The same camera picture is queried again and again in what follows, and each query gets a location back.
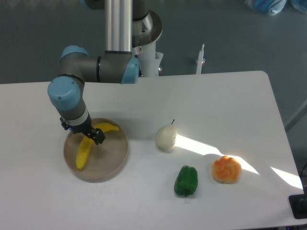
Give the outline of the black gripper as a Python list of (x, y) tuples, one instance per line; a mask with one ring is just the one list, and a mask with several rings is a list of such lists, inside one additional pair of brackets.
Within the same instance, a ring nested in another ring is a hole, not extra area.
[(73, 134), (82, 133), (93, 140), (96, 145), (102, 144), (106, 138), (101, 129), (92, 127), (91, 119), (87, 119), (76, 126), (68, 125), (62, 117), (60, 117), (60, 122), (65, 130), (69, 129)]

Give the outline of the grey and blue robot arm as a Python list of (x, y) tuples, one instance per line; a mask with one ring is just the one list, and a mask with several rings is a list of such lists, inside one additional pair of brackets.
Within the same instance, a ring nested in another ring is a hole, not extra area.
[(105, 55), (90, 58), (80, 46), (62, 51), (59, 75), (48, 85), (51, 103), (60, 114), (61, 125), (72, 133), (82, 133), (96, 145), (105, 140), (104, 132), (92, 126), (83, 100), (86, 82), (135, 84), (139, 78), (139, 60), (132, 53), (132, 1), (86, 0), (91, 9), (106, 13)]

